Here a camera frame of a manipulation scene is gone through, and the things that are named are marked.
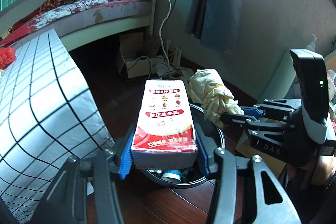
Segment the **person's right hand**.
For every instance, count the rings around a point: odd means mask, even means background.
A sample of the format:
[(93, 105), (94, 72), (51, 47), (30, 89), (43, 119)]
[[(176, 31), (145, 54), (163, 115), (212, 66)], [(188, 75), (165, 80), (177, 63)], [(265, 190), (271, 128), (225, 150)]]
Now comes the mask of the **person's right hand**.
[(287, 165), (288, 180), (293, 180), (299, 170), (307, 171), (312, 175), (309, 181), (315, 185), (327, 185), (335, 174), (335, 156), (312, 157), (311, 161), (302, 167)]

